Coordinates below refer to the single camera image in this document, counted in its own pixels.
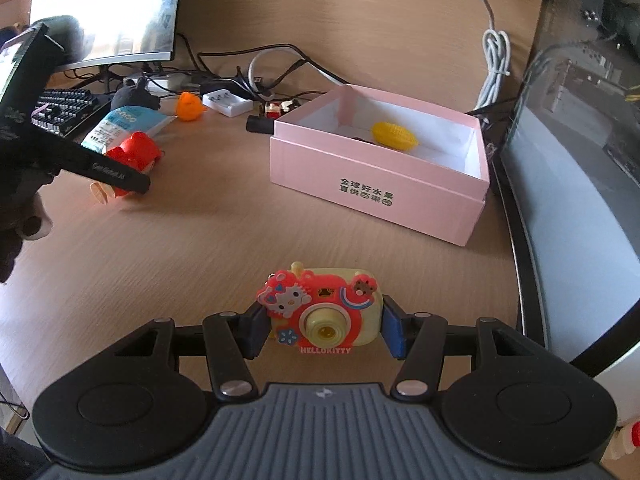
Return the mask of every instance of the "blue and white package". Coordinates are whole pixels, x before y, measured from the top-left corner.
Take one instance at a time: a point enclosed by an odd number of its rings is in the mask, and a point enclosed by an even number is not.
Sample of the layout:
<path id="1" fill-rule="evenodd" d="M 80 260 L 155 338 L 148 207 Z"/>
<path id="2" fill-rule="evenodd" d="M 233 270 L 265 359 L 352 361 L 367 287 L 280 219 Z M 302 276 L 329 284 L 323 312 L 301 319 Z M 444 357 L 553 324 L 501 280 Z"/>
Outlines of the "blue and white package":
<path id="1" fill-rule="evenodd" d="M 85 148 L 104 153 L 128 139 L 135 132 L 153 137 L 175 116 L 166 116 L 142 106 L 123 106 L 112 110 L 82 141 Z"/>

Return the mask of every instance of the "white cable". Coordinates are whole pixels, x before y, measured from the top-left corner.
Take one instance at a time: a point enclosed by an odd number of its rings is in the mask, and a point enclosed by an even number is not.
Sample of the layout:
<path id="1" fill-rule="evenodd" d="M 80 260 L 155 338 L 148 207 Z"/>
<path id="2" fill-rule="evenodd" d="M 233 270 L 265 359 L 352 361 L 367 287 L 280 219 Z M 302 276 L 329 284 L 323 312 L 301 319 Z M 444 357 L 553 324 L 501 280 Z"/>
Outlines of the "white cable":
<path id="1" fill-rule="evenodd" d="M 266 50 L 261 50 L 260 52 L 258 52 L 254 58 L 251 60 L 251 63 L 249 63 L 249 70 L 247 71 L 247 79 L 249 80 L 249 84 L 251 85 L 251 88 L 254 89 L 254 91 L 259 92 L 260 90 L 258 89 L 258 86 L 255 83 L 254 80 L 254 70 L 255 70 L 255 63 L 256 61 L 258 61 L 258 59 L 260 59 L 261 56 L 263 56 L 264 54 L 268 53 L 268 52 L 274 52 L 279 50 L 280 52 L 290 52 L 295 54 L 296 56 L 300 57 L 300 54 L 298 54 L 295 50 L 293 50 L 292 48 L 288 47 L 288 46 L 282 46 L 282 47 L 277 47 L 277 48 L 268 48 Z M 327 78 L 329 81 L 331 81 L 332 83 L 335 83 L 337 85 L 342 85 L 342 83 L 340 81 L 338 81 L 336 78 L 328 75 L 326 72 L 320 70 L 319 68 L 316 68 L 314 66 L 314 68 L 316 70 L 318 70 L 319 73 L 321 73 L 325 78 Z"/>
<path id="2" fill-rule="evenodd" d="M 487 76 L 476 101 L 476 108 L 495 103 L 504 76 L 510 75 L 511 42 L 503 30 L 495 30 L 494 10 L 488 0 L 482 0 L 489 14 L 489 28 L 482 35 L 482 50 L 486 59 Z"/>

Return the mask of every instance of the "toy camera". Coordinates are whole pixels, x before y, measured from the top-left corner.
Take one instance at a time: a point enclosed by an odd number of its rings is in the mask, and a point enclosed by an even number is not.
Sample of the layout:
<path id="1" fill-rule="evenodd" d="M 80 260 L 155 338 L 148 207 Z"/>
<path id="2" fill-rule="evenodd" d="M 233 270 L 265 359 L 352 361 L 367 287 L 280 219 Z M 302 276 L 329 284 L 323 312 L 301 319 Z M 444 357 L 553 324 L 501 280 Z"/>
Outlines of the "toy camera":
<path id="1" fill-rule="evenodd" d="M 305 269 L 272 274 L 258 291 L 279 343 L 301 353 L 348 354 L 380 332 L 382 293 L 361 269 Z"/>

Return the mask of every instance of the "cardboard box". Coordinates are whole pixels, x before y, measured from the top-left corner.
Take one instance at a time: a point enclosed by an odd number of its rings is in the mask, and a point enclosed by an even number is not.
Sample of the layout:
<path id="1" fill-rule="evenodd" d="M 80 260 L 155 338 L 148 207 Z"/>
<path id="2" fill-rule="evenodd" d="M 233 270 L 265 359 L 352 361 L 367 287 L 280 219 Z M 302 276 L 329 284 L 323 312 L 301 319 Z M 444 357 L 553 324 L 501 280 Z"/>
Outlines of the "cardboard box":
<path id="1" fill-rule="evenodd" d="M 373 140 L 404 126 L 409 152 Z M 275 121 L 271 181 L 464 246 L 484 207 L 489 172 L 479 121 L 418 99 L 344 85 Z"/>

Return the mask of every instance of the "hand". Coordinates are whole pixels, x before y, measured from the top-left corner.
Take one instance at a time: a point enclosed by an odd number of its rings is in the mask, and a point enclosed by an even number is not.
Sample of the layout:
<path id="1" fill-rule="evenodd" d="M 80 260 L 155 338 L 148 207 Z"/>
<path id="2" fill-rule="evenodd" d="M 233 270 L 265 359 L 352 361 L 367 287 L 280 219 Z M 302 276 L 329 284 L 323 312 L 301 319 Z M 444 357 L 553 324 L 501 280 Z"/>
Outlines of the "hand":
<path id="1" fill-rule="evenodd" d="M 14 270 L 22 241 L 42 238 L 51 227 L 38 193 L 20 207 L 0 209 L 0 283 L 5 283 Z"/>

